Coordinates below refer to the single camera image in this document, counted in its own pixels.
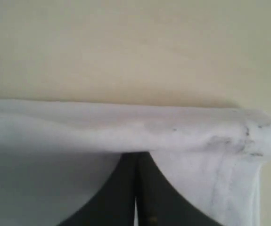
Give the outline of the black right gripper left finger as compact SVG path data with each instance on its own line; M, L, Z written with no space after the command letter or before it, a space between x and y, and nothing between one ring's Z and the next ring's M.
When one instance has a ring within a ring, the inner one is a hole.
M122 154L102 188L61 226L132 226L138 154Z

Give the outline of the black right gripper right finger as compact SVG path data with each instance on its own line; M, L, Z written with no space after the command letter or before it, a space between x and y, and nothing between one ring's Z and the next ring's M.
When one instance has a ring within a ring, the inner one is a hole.
M135 184L139 226L218 225L173 188L148 152L138 153Z

